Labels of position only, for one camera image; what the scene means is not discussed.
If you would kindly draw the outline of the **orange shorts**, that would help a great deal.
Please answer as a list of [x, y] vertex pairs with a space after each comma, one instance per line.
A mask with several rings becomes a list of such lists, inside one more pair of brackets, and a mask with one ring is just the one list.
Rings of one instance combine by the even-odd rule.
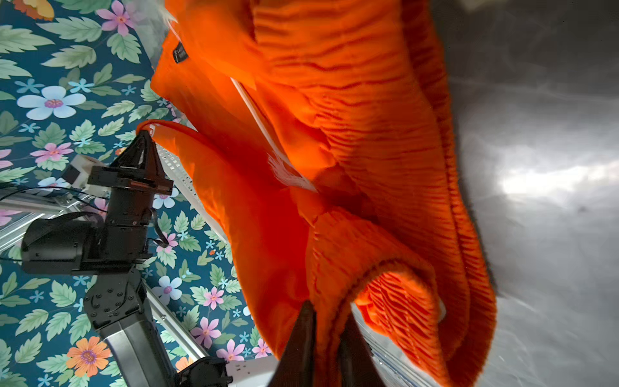
[[357, 308], [441, 386], [473, 386], [496, 296], [459, 191], [427, 1], [166, 1], [152, 89], [222, 227], [262, 340], [283, 360], [311, 303], [314, 384], [344, 382]]

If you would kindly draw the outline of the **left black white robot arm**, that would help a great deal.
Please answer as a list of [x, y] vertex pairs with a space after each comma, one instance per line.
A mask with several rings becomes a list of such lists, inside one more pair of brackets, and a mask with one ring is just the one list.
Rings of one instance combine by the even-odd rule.
[[230, 385], [223, 359], [202, 358], [177, 372], [153, 321], [136, 266], [151, 257], [154, 197], [171, 193], [172, 181], [149, 133], [139, 132], [110, 165], [94, 166], [88, 182], [110, 189], [106, 215], [80, 211], [34, 221], [21, 242], [24, 271], [97, 276], [85, 295], [85, 312], [127, 385]]

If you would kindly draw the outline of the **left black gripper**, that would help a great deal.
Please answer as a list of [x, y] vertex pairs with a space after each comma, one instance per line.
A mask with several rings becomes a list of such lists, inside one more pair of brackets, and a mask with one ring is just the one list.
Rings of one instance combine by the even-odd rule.
[[148, 225], [152, 220], [154, 196], [172, 193], [156, 144], [146, 140], [145, 131], [109, 167], [95, 166], [90, 185], [111, 190], [106, 220], [101, 231], [99, 256], [104, 261], [138, 261], [148, 253]]

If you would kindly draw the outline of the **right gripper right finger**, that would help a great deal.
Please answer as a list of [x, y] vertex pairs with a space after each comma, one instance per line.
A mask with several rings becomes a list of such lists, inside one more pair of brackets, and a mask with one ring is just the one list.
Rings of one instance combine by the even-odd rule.
[[349, 316], [339, 345], [339, 367], [344, 387], [384, 387], [368, 349], [367, 342], [353, 316]]

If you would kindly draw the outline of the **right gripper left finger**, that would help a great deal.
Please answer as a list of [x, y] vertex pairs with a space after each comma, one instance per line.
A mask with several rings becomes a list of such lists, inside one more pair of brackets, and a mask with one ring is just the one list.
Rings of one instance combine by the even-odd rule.
[[290, 339], [268, 387], [312, 387], [316, 312], [310, 301], [302, 304]]

